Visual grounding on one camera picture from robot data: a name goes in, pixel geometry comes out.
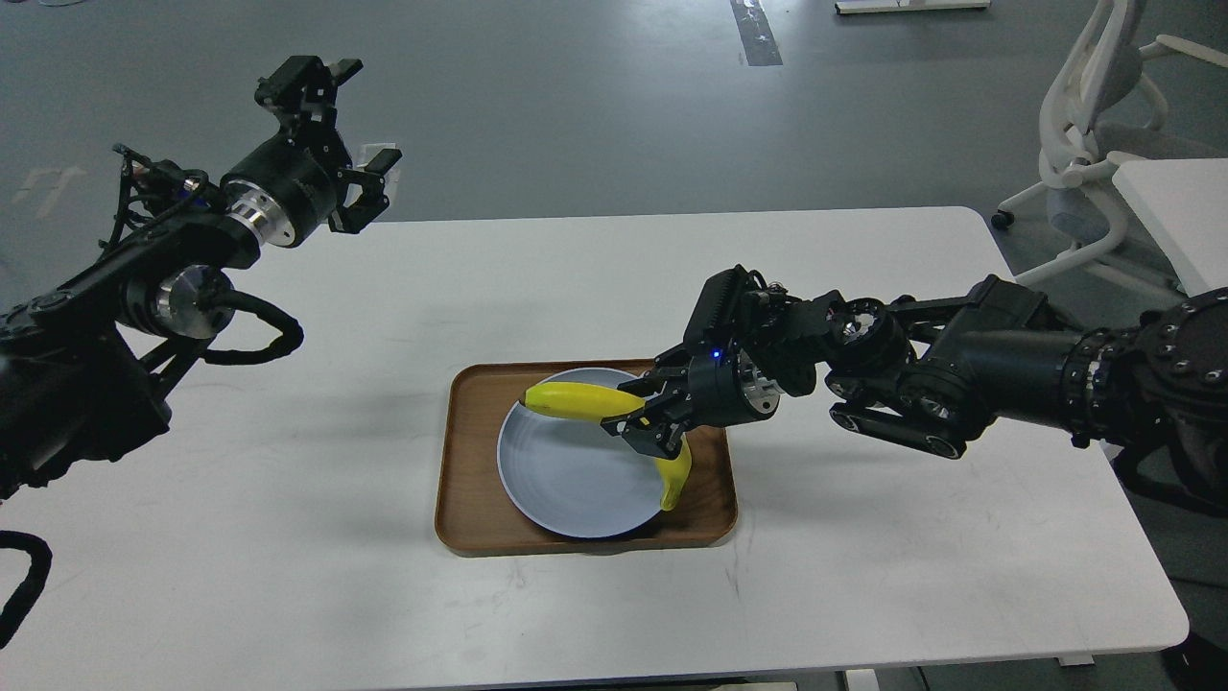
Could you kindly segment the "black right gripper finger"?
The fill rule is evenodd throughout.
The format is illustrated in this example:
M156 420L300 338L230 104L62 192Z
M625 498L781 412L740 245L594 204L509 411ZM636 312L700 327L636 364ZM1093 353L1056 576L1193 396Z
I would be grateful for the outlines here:
M623 438L645 457L674 460L682 454L688 430L693 430L693 401L689 398L641 399L636 410L605 412L600 428Z
M686 360L655 360L636 379L628 380L628 393L635 396L659 396L686 385Z

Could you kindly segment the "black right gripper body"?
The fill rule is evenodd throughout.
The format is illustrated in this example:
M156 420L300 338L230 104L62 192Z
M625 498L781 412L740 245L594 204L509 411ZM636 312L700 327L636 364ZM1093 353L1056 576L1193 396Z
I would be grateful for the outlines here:
M771 419L780 396L807 396L815 390L815 366L801 360L768 360L753 338L763 334L790 306L783 288L771 288L760 272L731 268L702 284L683 333L684 362L678 367L685 430L733 427Z

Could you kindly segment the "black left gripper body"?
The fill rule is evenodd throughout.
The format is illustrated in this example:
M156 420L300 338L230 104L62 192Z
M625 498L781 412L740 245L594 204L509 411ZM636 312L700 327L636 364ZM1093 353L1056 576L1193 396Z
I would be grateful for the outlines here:
M223 176L227 218L259 245L298 248L319 225L356 233L345 203L352 160L338 133L276 135Z

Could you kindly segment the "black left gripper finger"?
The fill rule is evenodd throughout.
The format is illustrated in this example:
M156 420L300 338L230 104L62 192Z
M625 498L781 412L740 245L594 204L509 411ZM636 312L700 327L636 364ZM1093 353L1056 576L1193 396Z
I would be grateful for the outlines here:
M387 174L402 156L400 149L379 149L368 163L335 172L338 205L328 218L332 232L360 233L391 207L386 194Z
M270 76L259 79L255 104L279 123L269 144L341 144L338 90L361 70L360 59L325 64L321 56L289 56Z

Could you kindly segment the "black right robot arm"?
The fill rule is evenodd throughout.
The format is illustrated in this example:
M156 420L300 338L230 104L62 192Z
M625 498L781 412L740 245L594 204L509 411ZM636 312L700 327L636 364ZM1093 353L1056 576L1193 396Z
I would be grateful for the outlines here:
M968 295L892 302L787 293L736 266L702 284L682 342L623 392L636 412L600 421L643 455L675 458L698 427L772 417L815 385L842 430L960 458L997 419L1117 446L1124 488L1226 515L1224 288L1136 326L1079 333L1047 295L989 275Z

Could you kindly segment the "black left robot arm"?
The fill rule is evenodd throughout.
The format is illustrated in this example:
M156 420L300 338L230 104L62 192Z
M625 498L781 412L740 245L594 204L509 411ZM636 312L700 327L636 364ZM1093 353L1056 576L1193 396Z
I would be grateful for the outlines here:
M115 145L111 234L91 266L2 314L2 498L80 460L118 461L169 428L167 398L196 363L259 366L305 340L293 315L235 288L264 245L321 225L357 233L391 207L395 146L356 164L338 133L360 59L289 56L254 92L276 135L212 182Z

